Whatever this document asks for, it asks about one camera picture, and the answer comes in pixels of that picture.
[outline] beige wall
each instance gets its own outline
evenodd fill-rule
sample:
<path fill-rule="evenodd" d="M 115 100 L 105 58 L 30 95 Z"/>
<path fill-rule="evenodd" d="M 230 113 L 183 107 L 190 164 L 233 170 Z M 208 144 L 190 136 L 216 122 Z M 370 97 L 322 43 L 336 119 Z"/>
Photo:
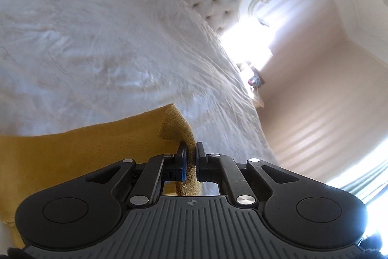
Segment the beige wall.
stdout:
<path fill-rule="evenodd" d="M 388 68 L 345 41 L 265 100 L 259 114 L 281 166 L 328 181 L 388 137 Z"/>
<path fill-rule="evenodd" d="M 276 31 L 273 58 L 262 71 L 266 100 L 287 86 L 300 69 L 345 39 L 334 0 L 269 0 L 257 15 Z"/>

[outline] bed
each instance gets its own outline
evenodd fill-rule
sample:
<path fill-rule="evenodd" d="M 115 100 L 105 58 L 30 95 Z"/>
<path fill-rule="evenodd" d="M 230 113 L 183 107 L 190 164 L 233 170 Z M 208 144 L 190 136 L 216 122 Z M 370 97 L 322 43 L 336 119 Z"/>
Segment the bed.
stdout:
<path fill-rule="evenodd" d="M 207 152 L 276 163 L 216 34 L 260 1 L 0 0 L 0 133 L 59 133 L 174 103 Z"/>

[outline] curtain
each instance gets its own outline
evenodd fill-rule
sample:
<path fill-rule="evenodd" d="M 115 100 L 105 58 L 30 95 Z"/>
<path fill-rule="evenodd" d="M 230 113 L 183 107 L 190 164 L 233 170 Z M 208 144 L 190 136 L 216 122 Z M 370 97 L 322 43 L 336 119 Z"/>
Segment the curtain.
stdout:
<path fill-rule="evenodd" d="M 388 188 L 388 159 L 358 179 L 341 187 L 368 204 Z"/>

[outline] bed sheet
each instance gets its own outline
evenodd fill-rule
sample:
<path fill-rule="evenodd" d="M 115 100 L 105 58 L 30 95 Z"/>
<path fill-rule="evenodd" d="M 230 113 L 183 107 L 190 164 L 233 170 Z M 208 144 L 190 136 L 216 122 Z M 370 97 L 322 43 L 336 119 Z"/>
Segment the bed sheet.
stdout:
<path fill-rule="evenodd" d="M 0 0 L 0 133 L 59 133 L 169 103 L 207 152 L 276 163 L 237 68 L 183 0 Z"/>

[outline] ribbed gray plate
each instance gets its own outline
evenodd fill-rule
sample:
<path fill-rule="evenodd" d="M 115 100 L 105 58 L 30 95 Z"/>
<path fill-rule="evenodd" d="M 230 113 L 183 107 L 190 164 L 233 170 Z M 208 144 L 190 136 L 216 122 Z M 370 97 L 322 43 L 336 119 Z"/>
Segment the ribbed gray plate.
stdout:
<path fill-rule="evenodd" d="M 231 206 L 223 196 L 162 196 L 132 210 L 121 227 L 88 248 L 53 252 L 28 246 L 36 259 L 347 259 L 361 252 L 299 249 L 268 231 L 257 213 Z"/>

